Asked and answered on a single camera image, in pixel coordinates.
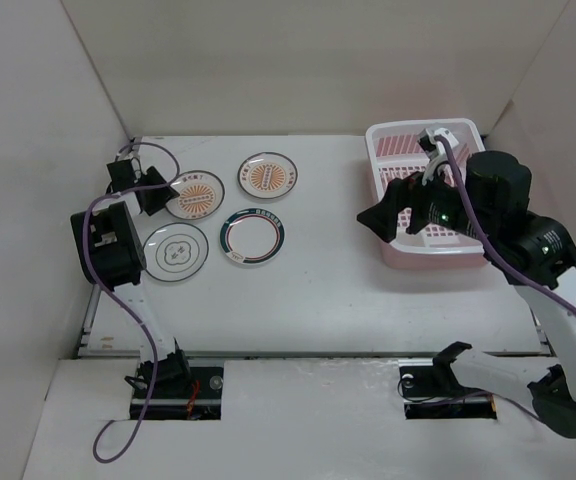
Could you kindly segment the orange sunburst plate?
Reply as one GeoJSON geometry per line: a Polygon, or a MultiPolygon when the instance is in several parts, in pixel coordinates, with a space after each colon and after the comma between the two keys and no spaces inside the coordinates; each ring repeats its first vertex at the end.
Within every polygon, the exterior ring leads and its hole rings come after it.
{"type": "Polygon", "coordinates": [[[221,179],[212,172],[190,170],[184,172],[172,185],[178,193],[165,208],[177,219],[194,221],[213,214],[225,198],[221,179]]]}
{"type": "Polygon", "coordinates": [[[240,188],[253,198],[274,200],[289,194],[298,181],[298,169],[292,159],[279,152],[259,152],[240,165],[240,188]]]}

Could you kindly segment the white plate green rim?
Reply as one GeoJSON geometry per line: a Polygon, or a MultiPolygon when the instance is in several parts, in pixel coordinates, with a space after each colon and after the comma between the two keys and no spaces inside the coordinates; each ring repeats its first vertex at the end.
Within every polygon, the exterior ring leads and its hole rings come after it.
{"type": "Polygon", "coordinates": [[[285,238],[280,217],[261,207],[231,214],[219,231],[222,252],[230,261],[242,266],[271,261],[282,249],[285,238]]]}

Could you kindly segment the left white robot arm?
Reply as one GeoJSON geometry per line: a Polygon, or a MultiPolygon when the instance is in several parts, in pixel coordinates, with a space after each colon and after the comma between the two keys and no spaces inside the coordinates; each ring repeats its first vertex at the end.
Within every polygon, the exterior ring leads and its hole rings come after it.
{"type": "Polygon", "coordinates": [[[87,281],[116,300],[137,330],[140,364],[127,382],[141,391],[154,384],[178,397],[193,376],[177,340],[164,332],[149,306],[142,284],[147,260],[133,222],[162,210],[177,194],[156,168],[140,173],[138,166],[133,159],[109,163],[107,193],[89,210],[72,214],[70,224],[87,281]]]}

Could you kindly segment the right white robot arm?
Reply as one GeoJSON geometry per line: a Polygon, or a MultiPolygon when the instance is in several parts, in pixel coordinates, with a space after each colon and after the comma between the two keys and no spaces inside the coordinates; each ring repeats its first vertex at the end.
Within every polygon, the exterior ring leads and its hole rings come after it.
{"type": "Polygon", "coordinates": [[[456,341],[432,359],[430,381],[444,398],[484,391],[533,413],[553,432],[576,439],[576,246],[558,221],[529,209],[532,174],[512,155],[472,155],[454,183],[415,172],[392,180],[357,220],[380,240],[397,235],[397,217],[410,210],[408,230],[437,224],[481,242],[485,259],[536,315],[556,362],[531,367],[456,341]]]}

